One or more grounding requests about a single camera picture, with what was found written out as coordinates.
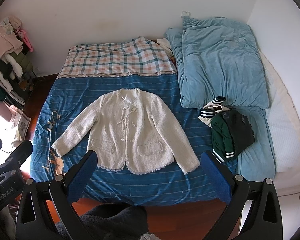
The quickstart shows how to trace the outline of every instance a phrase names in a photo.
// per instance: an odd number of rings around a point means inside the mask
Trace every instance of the blue bed sheet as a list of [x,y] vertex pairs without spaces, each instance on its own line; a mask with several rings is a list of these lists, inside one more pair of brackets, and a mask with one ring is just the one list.
[[[50,145],[85,107],[103,94],[120,88],[137,87],[162,98],[180,122],[199,159],[202,152],[212,150],[210,128],[198,119],[199,110],[181,107],[176,74],[58,78],[38,119],[31,155],[31,177],[37,182],[54,177],[55,167],[48,162]],[[56,113],[53,111],[61,115],[60,120],[56,119]],[[53,121],[52,113],[56,124],[49,135],[47,128],[48,121]],[[63,157],[64,172],[78,163],[86,153],[88,135]],[[226,165],[234,173],[237,160]],[[126,167],[118,172],[96,168],[83,196],[103,203],[122,201],[132,205],[151,206],[211,200],[216,198],[217,194],[202,168],[184,175],[177,163],[173,162],[161,170],[144,175],[134,175]]]

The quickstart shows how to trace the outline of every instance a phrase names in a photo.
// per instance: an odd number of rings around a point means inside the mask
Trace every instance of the fuzzy gray fabric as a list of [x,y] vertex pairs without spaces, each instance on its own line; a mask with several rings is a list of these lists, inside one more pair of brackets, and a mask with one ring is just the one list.
[[[96,206],[80,219],[96,240],[140,240],[149,232],[145,208],[126,203]],[[61,222],[56,227],[63,238],[70,240]]]

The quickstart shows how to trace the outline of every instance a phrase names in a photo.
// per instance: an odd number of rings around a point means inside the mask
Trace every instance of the white mattress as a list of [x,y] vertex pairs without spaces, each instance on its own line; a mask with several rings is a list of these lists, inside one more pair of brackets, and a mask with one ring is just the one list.
[[300,171],[300,120],[280,76],[262,52],[260,56],[269,94],[266,117],[274,147],[275,179],[289,178]]

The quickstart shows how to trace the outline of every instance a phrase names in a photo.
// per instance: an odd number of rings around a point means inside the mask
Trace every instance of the black and white striped cuff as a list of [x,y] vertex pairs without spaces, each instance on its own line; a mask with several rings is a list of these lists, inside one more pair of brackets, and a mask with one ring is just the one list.
[[212,100],[212,103],[216,105],[221,105],[225,100],[226,100],[225,97],[216,97],[215,99]]
[[214,117],[214,110],[213,109],[201,109],[200,116],[206,117],[206,118],[212,118],[212,117]]
[[215,158],[218,160],[218,162],[220,162],[220,163],[224,163],[224,162],[225,162],[225,161],[220,157],[220,155],[217,154],[217,153],[215,152],[215,150],[212,151],[212,154],[213,154],[213,156],[215,156]]
[[231,153],[226,152],[226,158],[231,158],[233,156],[234,156],[234,152],[231,152]]

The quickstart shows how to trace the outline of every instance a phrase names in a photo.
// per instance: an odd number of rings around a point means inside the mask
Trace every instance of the silver screw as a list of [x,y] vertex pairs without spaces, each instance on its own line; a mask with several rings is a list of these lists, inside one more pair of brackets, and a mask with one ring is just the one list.
[[243,181],[243,176],[237,174],[237,175],[235,176],[235,179],[236,179],[237,181]]
[[28,179],[27,182],[26,182],[26,184],[27,184],[27,185],[31,185],[32,182],[33,182],[33,179]]
[[272,180],[271,179],[266,179],[266,184],[269,184],[269,185],[271,185],[272,184]]
[[54,179],[56,181],[62,181],[63,180],[63,176],[62,175],[57,175]]

